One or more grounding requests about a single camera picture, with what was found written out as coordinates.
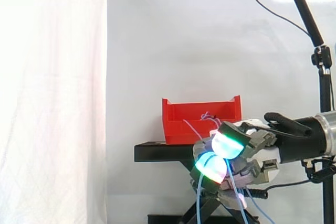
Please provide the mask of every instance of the red plastic bin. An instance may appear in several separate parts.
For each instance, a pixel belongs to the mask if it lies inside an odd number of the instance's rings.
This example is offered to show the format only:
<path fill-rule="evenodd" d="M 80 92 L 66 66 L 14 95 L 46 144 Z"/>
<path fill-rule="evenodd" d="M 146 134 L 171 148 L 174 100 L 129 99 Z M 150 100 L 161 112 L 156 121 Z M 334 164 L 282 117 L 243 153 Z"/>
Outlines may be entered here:
<path fill-rule="evenodd" d="M 232 123 L 241 121 L 240 96 L 228 102 L 207 103 L 170 104 L 168 99 L 162 99 L 162 122 L 166 144 L 194 144 L 199 140 L 183 120 L 187 120 L 201 137 L 208 137 L 209 131 L 217 127 L 211 120 L 201 120 L 201 115 L 207 111 L 221 121 Z"/>

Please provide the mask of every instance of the white backdrop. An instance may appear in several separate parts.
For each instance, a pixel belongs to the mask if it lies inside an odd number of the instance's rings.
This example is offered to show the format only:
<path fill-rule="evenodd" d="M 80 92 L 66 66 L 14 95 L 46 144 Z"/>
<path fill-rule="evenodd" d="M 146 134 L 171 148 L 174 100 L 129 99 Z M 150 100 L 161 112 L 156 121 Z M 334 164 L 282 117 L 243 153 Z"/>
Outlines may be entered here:
<path fill-rule="evenodd" d="M 0 223 L 106 223 L 107 0 L 0 0 Z"/>
<path fill-rule="evenodd" d="M 293 2 L 261 1 L 303 25 Z M 333 53 L 335 1 L 310 3 Z M 245 119 L 268 111 L 294 118 L 319 112 L 311 41 L 254 0 L 108 0 L 108 5 L 109 223 L 144 224 L 147 214 L 182 214 L 195 200 L 181 164 L 133 162 L 135 144 L 163 140 L 162 97 L 179 103 L 240 94 Z M 306 178 L 299 162 L 280 169 L 274 183 Z M 316 224 L 322 223 L 321 192 L 321 185 L 275 189 L 258 202 L 276 223 Z"/>

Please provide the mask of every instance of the white curtain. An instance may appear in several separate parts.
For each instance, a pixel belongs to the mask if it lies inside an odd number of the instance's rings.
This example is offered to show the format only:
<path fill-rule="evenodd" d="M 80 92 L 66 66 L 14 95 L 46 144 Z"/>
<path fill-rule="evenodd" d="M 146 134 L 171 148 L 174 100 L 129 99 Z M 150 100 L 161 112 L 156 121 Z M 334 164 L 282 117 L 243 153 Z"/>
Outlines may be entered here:
<path fill-rule="evenodd" d="M 107 0 L 0 0 L 0 223 L 106 223 Z"/>

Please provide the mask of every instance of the black pole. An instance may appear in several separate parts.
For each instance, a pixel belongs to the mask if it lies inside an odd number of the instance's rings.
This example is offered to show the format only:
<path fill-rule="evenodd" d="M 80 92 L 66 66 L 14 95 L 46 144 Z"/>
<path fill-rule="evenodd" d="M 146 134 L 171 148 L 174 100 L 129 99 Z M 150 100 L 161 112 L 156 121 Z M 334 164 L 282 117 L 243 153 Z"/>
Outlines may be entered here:
<path fill-rule="evenodd" d="M 321 112 L 327 112 L 331 110 L 331 91 L 330 91 L 330 62 L 326 60 L 325 46 L 322 36 L 317 28 L 313 15 L 307 5 L 306 0 L 294 0 L 296 7 L 300 13 L 300 16 L 305 24 L 305 27 L 310 35 L 311 41 L 316 48 L 321 48 L 322 52 L 319 54 L 318 50 L 316 52 L 317 56 L 313 62 L 319 69 L 320 77 L 320 109 Z M 331 165 L 331 161 L 324 162 L 322 164 L 322 169 L 328 168 Z M 327 178 L 323 181 L 323 219 L 324 224 L 334 224 L 334 188 L 333 188 L 333 177 Z"/>
<path fill-rule="evenodd" d="M 331 110 L 330 101 L 330 72 L 327 69 L 320 68 L 320 105 L 321 112 Z M 332 160 L 322 163 L 322 169 L 332 165 Z M 334 184 L 333 177 L 329 177 L 323 181 L 323 216 L 324 224 L 334 224 Z"/>
<path fill-rule="evenodd" d="M 299 10 L 302 21 L 305 24 L 307 32 L 309 33 L 314 46 L 322 46 L 324 44 L 324 41 L 322 39 L 319 29 L 317 28 L 313 15 L 309 10 L 306 0 L 294 0 L 294 2 Z"/>

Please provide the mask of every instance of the green led light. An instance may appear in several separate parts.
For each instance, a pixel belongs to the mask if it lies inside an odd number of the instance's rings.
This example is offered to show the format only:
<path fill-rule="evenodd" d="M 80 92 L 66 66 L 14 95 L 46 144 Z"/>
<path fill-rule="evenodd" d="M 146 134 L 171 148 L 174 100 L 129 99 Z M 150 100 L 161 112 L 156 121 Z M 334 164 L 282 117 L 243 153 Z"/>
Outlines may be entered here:
<path fill-rule="evenodd" d="M 212 140 L 212 149 L 221 158 L 233 159 L 243 151 L 244 146 L 221 132 L 217 132 Z"/>
<path fill-rule="evenodd" d="M 219 184 L 222 183 L 226 176 L 227 167 L 225 161 L 215 155 L 214 152 L 204 153 L 195 166 L 204 176 Z"/>

